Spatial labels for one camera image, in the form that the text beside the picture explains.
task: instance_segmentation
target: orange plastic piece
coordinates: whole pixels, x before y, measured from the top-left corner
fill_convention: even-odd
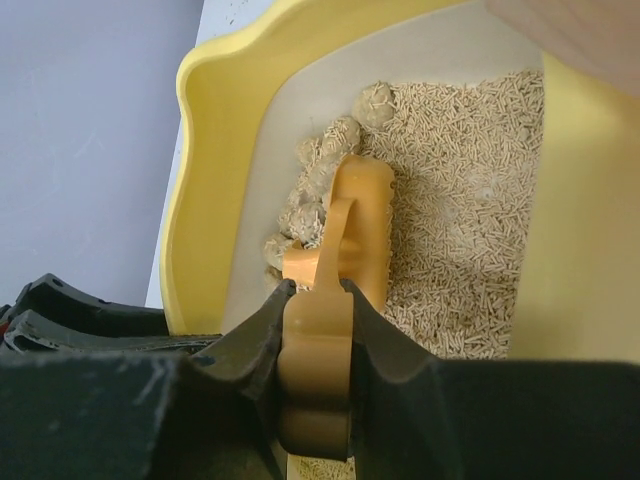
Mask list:
[[[357,200],[340,243],[338,275],[352,280],[378,311],[384,309],[387,299],[393,180],[393,170],[386,163],[347,155],[331,189],[329,213],[336,199]],[[304,250],[299,243],[294,244],[284,254],[283,277],[311,287],[325,244],[326,237],[317,249]]]
[[[289,453],[348,457],[353,295],[340,278],[351,278],[384,306],[393,178],[381,161],[345,157],[334,177],[322,246],[302,250],[298,243],[285,253],[285,277],[294,271],[313,276],[312,289],[294,295],[283,313],[278,434]]]

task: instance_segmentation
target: gray wall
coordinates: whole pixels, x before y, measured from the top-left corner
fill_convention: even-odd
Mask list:
[[[202,3],[0,4],[0,303],[46,272],[144,303]]]

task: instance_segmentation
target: litter box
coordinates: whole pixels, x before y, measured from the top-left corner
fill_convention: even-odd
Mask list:
[[[545,125],[513,357],[640,360],[640,101],[455,0],[276,0],[190,52],[184,146],[161,257],[174,334],[226,332],[265,300],[262,243],[298,174],[295,144],[377,80],[545,74]]]

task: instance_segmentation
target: yellow plastic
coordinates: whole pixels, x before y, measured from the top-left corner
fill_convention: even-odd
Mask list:
[[[294,295],[284,309],[278,436],[295,455],[348,458],[353,294],[340,285],[338,258],[359,203],[334,196],[313,288]]]
[[[185,57],[177,79],[182,163],[160,258],[162,299],[173,334],[220,330],[253,146],[278,88],[348,43],[458,3],[276,0],[254,24]]]
[[[640,362],[640,98],[547,56],[510,356]]]
[[[348,457],[353,295],[340,278],[384,307],[393,179],[380,160],[345,156],[333,178],[322,245],[303,250],[298,242],[285,253],[283,276],[311,277],[312,287],[289,300],[283,314],[279,438],[289,453]]]
[[[387,300],[393,180],[393,170],[386,163],[347,155],[336,171],[331,189],[329,211],[336,199],[358,199],[340,243],[338,274],[353,280],[378,311],[384,309]],[[283,277],[312,286],[318,258],[326,245],[325,240],[319,248],[304,250],[299,243],[294,244],[284,254]]]

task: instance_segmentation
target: black rubber part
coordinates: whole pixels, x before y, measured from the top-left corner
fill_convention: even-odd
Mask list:
[[[50,273],[26,285],[15,305],[0,311],[0,324],[11,323],[28,310],[89,335],[113,338],[169,335],[162,309],[105,302]]]

